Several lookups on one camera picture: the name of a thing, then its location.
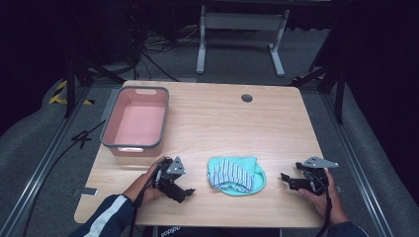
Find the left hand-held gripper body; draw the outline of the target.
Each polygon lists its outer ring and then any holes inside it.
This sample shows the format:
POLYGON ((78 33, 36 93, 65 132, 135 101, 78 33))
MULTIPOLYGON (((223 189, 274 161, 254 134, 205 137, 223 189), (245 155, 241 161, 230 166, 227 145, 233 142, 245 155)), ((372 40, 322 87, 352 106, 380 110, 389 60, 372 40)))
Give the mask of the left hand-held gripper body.
POLYGON ((165 157, 157 163, 153 188, 165 195, 184 195, 186 192, 175 184, 175 181, 186 173, 179 157, 165 157))

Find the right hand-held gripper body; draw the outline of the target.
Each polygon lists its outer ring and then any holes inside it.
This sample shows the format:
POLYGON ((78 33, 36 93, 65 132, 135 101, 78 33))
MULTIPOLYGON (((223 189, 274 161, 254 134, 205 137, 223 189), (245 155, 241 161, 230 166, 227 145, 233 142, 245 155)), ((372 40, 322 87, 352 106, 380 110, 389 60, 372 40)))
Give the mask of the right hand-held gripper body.
POLYGON ((325 170, 339 167, 337 162, 325 160, 317 156, 309 157, 302 162, 302 165, 306 167, 306 171, 302 173, 308 180, 308 189, 317 196, 323 194, 329 185, 325 170))

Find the teal striped cloth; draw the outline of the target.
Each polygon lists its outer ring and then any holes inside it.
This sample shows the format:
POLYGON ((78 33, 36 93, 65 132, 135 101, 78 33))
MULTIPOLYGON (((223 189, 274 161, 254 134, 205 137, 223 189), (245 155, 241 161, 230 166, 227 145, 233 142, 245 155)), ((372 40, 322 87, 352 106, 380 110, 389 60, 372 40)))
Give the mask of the teal striped cloth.
POLYGON ((214 189, 233 197, 257 194, 267 183, 265 171, 252 156, 211 157, 207 177, 214 189))

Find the pink basket with grey rim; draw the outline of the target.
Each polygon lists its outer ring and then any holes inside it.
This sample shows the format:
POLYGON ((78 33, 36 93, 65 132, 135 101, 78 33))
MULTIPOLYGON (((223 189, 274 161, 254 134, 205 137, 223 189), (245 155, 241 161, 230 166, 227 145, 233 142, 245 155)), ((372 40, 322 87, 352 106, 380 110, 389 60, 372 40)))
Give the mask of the pink basket with grey rim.
POLYGON ((166 88, 123 87, 111 106, 101 142, 116 156, 159 156, 168 111, 166 88))

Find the person's right hand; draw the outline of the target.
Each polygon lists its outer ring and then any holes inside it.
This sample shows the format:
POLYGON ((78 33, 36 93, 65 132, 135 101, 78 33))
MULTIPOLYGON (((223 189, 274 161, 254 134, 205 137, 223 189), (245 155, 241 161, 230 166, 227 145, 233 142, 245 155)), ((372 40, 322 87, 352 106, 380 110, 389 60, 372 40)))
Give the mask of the person's right hand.
POLYGON ((332 175, 328 171, 325 171, 325 174, 328 178, 329 186, 328 191, 321 196, 317 196, 305 189, 299 189, 297 192, 314 205, 317 212, 327 221, 329 226, 349 221, 336 191, 332 175))

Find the person's left hand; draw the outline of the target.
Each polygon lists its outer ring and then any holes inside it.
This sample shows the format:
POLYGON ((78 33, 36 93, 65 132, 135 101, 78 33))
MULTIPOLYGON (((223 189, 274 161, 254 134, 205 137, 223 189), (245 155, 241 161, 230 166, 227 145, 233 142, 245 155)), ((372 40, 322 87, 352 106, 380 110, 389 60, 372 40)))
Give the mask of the person's left hand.
POLYGON ((135 202, 137 196, 142 190, 144 190, 144 196, 142 204, 150 203, 163 196, 158 189, 149 188, 147 181, 152 176, 154 170, 157 167, 157 162, 154 162, 150 168, 143 174, 141 174, 135 181, 123 192, 123 195, 129 198, 132 202, 135 202))

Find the small metal floor plate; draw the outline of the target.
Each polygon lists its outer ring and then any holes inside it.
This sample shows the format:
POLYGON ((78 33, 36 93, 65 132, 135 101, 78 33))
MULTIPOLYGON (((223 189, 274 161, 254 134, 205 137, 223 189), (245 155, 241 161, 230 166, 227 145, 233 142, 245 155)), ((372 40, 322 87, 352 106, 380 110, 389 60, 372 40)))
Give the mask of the small metal floor plate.
POLYGON ((98 190, 94 188, 76 188, 73 191, 73 195, 76 197, 94 197, 98 190))

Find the black tripod stand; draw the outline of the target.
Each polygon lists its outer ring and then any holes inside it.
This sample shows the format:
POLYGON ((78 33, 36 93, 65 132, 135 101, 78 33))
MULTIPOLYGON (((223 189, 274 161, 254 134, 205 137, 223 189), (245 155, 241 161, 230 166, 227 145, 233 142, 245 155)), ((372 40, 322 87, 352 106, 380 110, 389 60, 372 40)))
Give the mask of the black tripod stand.
POLYGON ((305 76, 297 76, 290 83, 291 87, 300 87, 320 76, 323 77, 317 86, 320 94, 329 94, 333 88, 336 88, 334 102, 334 116, 342 124, 342 109, 345 91, 345 73, 341 64, 332 64, 321 67, 305 76))
POLYGON ((108 77, 119 84, 123 84, 126 81, 122 77, 106 69, 104 66, 96 64, 85 57, 77 54, 71 55, 66 66, 65 76, 67 82, 66 118, 69 118, 76 108, 76 82, 79 82, 82 87, 91 87, 93 85, 94 79, 89 68, 93 68, 99 74, 108 77))

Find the yellow black floor tape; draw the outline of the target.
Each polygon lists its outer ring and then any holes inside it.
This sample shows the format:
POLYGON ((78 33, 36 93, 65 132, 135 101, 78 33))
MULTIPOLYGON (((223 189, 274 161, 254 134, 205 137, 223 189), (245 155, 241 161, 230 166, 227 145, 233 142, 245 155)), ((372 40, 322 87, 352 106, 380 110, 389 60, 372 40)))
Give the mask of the yellow black floor tape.
POLYGON ((50 104, 62 104, 66 105, 67 100, 61 97, 62 92, 64 91, 65 87, 67 86, 67 81, 63 79, 55 89, 55 92, 49 99, 50 104))

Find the aluminium floor rail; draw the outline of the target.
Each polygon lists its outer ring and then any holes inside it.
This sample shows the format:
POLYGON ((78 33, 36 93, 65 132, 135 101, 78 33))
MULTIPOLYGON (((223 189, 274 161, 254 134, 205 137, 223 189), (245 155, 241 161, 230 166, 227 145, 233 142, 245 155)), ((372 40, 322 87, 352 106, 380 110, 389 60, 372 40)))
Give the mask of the aluminium floor rail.
POLYGON ((343 143, 345 154, 347 156, 347 163, 350 170, 355 178, 358 189, 361 193, 363 201, 367 207, 370 217, 374 223, 379 237, 394 237, 393 232, 388 224, 387 219, 382 212, 381 206, 377 200, 375 191, 373 190, 368 177, 362 168, 362 165, 358 159, 354 147, 348 137, 348 134, 344 128, 344 125, 339 123, 334 114, 334 105, 332 100, 327 95, 320 96, 326 111, 330 118, 334 128, 336 129, 339 139, 343 143))
POLYGON ((74 121, 76 114, 84 103, 84 100, 87 98, 89 92, 90 88, 80 88, 79 92, 74 97, 74 104, 67 105, 70 109, 69 116, 65 116, 60 121, 57 129, 54 131, 53 138, 48 144, 41 160, 25 183, 24 189, 8 215, 8 218, 5 220, 4 225, 0 228, 0 237, 13 237, 22 225, 23 221, 27 224, 30 223, 30 219, 42 186, 47 179, 47 176, 59 160, 59 146, 64 140, 64 136, 71 126, 71 123, 74 121))

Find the grey metal desk frame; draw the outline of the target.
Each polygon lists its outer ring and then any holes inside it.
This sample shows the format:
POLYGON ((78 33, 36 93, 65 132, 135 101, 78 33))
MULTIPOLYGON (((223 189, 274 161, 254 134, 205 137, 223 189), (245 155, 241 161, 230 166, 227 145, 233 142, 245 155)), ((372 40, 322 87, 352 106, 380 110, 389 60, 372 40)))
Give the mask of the grey metal desk frame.
POLYGON ((289 10, 279 15, 214 13, 208 12, 206 6, 201 7, 200 15, 200 46, 198 51, 196 72, 203 74, 206 63, 206 31, 207 30, 241 30, 275 32, 276 39, 268 45, 276 74, 285 76, 285 70, 279 55, 280 43, 289 19, 289 10))

